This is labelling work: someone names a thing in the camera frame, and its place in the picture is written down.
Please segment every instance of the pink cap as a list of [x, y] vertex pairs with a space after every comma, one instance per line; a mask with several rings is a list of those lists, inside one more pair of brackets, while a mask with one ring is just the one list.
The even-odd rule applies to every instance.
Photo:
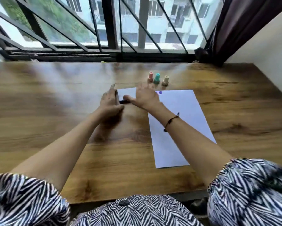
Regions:
[[149, 75], [148, 75], [148, 79], [153, 79], [153, 76], [154, 76], [154, 73], [150, 72]]

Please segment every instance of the white paper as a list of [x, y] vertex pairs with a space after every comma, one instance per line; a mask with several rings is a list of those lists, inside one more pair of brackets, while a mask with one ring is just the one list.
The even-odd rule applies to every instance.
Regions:
[[124, 95], [129, 95], [133, 98], [136, 98], [136, 87], [126, 88], [126, 89], [118, 89], [117, 91], [118, 91], [118, 96], [119, 96], [120, 101], [123, 100]]
[[[157, 91], [160, 101], [194, 129], [216, 143], [193, 90]], [[148, 114], [156, 168], [189, 165], [168, 132], [152, 115]]]

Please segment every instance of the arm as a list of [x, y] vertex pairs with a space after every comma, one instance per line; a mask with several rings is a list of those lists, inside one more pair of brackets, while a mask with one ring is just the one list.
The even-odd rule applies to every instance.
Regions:
[[19, 164], [11, 173], [46, 180], [61, 191], [94, 129], [123, 108], [124, 105], [115, 105], [115, 89], [111, 86], [102, 96], [95, 112], [67, 134]]
[[[159, 96], [153, 90], [152, 85], [140, 84], [136, 91], [136, 98], [126, 95], [124, 99], [149, 112], [163, 126], [175, 116], [159, 101]], [[167, 131], [185, 159], [207, 186], [232, 158], [220, 146], [180, 118], [173, 119], [167, 126]]]

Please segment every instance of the tree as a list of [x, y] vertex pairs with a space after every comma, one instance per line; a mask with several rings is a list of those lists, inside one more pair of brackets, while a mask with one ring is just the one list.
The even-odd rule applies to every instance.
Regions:
[[[37, 13], [53, 21], [59, 26], [60, 30], [71, 35], [79, 42], [93, 42], [96, 37], [86, 29], [79, 21], [77, 21], [71, 14], [69, 14], [63, 7], [61, 7], [54, 0], [27, 0], [32, 6], [37, 9]], [[14, 0], [0, 0], [2, 6], [8, 15], [18, 21], [19, 23], [31, 29], [31, 26], [20, 9], [19, 5]], [[61, 35], [58, 31], [53, 29], [41, 19], [37, 19], [41, 28], [50, 42], [70, 42], [66, 37]]]

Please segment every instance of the button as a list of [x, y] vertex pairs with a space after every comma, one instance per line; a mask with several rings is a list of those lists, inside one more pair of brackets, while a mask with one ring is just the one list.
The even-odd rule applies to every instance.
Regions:
[[119, 201], [120, 206], [128, 206], [130, 202], [128, 200]]

